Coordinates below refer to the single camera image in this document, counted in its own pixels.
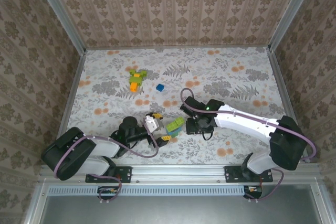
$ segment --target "gray floor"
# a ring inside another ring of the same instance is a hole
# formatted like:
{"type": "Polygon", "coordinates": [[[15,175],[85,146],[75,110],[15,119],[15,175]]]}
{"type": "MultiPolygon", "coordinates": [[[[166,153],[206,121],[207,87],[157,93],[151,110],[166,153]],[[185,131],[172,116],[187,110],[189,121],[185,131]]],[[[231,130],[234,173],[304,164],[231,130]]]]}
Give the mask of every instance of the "gray floor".
{"type": "Polygon", "coordinates": [[[49,197],[43,224],[319,224],[309,186],[281,186],[265,201],[239,196],[120,196],[106,204],[92,196],[49,197]]]}

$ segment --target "patterned wallpaper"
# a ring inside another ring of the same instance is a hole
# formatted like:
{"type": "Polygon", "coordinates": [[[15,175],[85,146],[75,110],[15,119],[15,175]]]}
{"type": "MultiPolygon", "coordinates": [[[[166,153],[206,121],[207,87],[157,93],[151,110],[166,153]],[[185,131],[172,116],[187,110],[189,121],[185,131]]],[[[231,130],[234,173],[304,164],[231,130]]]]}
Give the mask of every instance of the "patterned wallpaper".
{"type": "Polygon", "coordinates": [[[24,218],[78,60],[47,0],[0,0],[0,223],[24,218]]]}
{"type": "Polygon", "coordinates": [[[88,48],[268,44],[290,0],[61,0],[88,48]]]}
{"type": "Polygon", "coordinates": [[[304,0],[276,55],[336,203],[336,0],[304,0]]]}

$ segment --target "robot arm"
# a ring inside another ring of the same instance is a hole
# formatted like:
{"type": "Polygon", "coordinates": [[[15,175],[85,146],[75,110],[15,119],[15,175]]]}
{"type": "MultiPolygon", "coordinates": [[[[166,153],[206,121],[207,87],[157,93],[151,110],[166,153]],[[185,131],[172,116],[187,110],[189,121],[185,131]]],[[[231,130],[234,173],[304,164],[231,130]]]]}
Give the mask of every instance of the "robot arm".
{"type": "Polygon", "coordinates": [[[262,119],[302,134],[296,122],[288,116],[283,116],[280,120],[262,118],[236,110],[223,102],[213,99],[207,104],[203,104],[196,101],[193,97],[188,97],[185,103],[199,110],[232,111],[232,114],[198,113],[182,105],[181,110],[191,117],[187,120],[186,124],[187,134],[212,133],[214,127],[223,127],[248,134],[268,145],[267,149],[258,153],[251,153],[246,157],[242,165],[242,169],[247,169],[245,171],[246,177],[249,177],[248,173],[250,172],[261,174],[265,170],[276,166],[287,170],[295,170],[307,146],[307,143],[297,136],[273,126],[238,116],[236,113],[247,115],[254,119],[262,119]]]}

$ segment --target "toy blocks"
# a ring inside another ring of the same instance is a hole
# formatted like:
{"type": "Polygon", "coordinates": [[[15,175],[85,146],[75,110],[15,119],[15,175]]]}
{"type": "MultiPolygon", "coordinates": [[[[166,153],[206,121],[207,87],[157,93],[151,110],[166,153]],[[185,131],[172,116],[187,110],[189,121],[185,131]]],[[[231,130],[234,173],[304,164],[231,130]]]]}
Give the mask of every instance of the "toy blocks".
{"type": "Polygon", "coordinates": [[[156,86],[156,90],[159,90],[160,92],[162,92],[162,90],[164,89],[164,85],[159,84],[156,86]]]}
{"type": "Polygon", "coordinates": [[[132,92],[137,92],[138,87],[142,84],[142,79],[147,76],[147,71],[141,70],[140,72],[136,72],[135,69],[131,69],[130,75],[130,89],[132,92]]]}
{"type": "Polygon", "coordinates": [[[166,132],[171,137],[176,137],[179,135],[179,132],[182,129],[182,125],[184,124],[183,118],[180,116],[174,122],[168,124],[166,126],[166,132]]]}

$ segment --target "table surface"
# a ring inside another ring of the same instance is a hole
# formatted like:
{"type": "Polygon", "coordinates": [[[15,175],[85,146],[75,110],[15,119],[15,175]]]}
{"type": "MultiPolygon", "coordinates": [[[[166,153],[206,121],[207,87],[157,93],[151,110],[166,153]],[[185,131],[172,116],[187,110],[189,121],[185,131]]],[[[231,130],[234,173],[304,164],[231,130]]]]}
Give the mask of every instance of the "table surface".
{"type": "MultiPolygon", "coordinates": [[[[230,106],[266,118],[284,115],[272,68],[265,48],[185,48],[87,51],[86,61],[68,128],[76,126],[87,134],[109,136],[126,116],[142,122],[149,112],[160,112],[163,124],[187,115],[180,110],[180,91],[191,88],[195,98],[207,103],[221,100],[230,106]],[[129,70],[147,70],[138,92],[130,91],[129,70]],[[155,89],[158,84],[164,90],[155,89]]],[[[165,131],[154,132],[155,137],[165,131]]],[[[247,154],[267,146],[251,136],[215,128],[204,141],[187,135],[185,125],[177,138],[160,148],[154,158],[126,153],[116,164],[240,164],[247,154]]],[[[147,141],[135,151],[150,155],[147,141]]]]}

